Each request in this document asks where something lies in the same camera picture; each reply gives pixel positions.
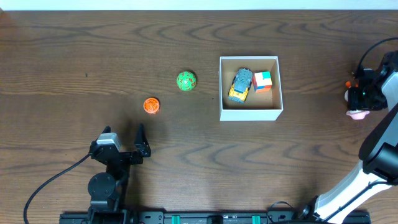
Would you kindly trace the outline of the pink white toy figure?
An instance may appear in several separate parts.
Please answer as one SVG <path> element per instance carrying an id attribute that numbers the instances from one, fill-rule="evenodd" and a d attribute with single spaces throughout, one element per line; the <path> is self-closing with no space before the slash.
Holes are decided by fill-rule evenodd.
<path id="1" fill-rule="evenodd" d="M 347 89 L 349 90 L 351 88 L 351 82 L 347 81 L 345 83 Z M 348 90 L 345 91 L 345 101 L 348 102 Z M 370 113 L 370 111 L 362 111 L 362 110 L 348 110 L 346 112 L 346 115 L 351 117 L 351 119 L 353 120 L 362 120 L 366 117 L 366 115 L 368 115 Z"/>

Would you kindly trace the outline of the orange numbered ball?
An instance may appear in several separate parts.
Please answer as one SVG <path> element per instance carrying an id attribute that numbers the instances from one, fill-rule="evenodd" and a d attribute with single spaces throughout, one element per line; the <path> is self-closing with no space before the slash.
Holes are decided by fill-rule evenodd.
<path id="1" fill-rule="evenodd" d="M 160 102 L 157 98 L 148 98 L 144 101 L 143 108 L 148 114 L 156 114 L 160 110 Z"/>

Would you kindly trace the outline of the green numbered ball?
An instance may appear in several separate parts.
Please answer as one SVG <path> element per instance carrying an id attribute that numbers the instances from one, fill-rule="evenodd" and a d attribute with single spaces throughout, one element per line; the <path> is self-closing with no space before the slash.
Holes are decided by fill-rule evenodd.
<path id="1" fill-rule="evenodd" d="M 183 71 L 176 78 L 177 86 L 182 91 L 190 91 L 196 87 L 197 79 L 193 72 Z"/>

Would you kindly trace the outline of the colourful puzzle cube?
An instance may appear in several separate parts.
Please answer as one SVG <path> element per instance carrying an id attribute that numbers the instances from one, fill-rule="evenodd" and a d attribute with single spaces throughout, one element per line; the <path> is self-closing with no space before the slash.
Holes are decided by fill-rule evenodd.
<path id="1" fill-rule="evenodd" d="M 266 92 L 272 88 L 271 73 L 257 72 L 252 76 L 252 84 L 256 93 Z"/>

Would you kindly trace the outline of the yellow grey toy truck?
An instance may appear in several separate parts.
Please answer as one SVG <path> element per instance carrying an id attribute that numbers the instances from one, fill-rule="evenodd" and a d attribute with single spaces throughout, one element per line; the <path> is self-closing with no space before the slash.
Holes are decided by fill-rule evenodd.
<path id="1" fill-rule="evenodd" d="M 229 89 L 228 99 L 244 103 L 248 96 L 252 85 L 252 71 L 248 68 L 240 68 L 233 79 L 231 88 Z"/>

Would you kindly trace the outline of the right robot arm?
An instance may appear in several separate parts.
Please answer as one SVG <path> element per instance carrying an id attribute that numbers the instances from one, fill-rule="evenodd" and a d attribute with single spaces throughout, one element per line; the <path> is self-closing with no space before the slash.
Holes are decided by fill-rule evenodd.
<path id="1" fill-rule="evenodd" d="M 386 108 L 388 113 L 364 140 L 354 169 L 330 191 L 316 196 L 300 220 L 342 223 L 367 199 L 397 185 L 397 52 L 386 53 L 377 70 L 359 67 L 354 77 L 358 86 L 348 89 L 349 108 Z"/>

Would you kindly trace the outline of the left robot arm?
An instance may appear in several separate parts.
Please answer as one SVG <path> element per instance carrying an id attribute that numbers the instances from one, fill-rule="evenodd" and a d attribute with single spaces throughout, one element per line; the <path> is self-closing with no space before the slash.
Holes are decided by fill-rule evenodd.
<path id="1" fill-rule="evenodd" d="M 121 152 L 121 142 L 116 133 L 105 127 L 100 136 L 91 143 L 89 156 L 104 164 L 106 171 L 94 175 L 88 184 L 91 196 L 90 207 L 96 212 L 116 212 L 124 203 L 130 176 L 130 167 L 143 163 L 151 156 L 151 149 L 140 124 L 134 140 L 135 151 Z"/>

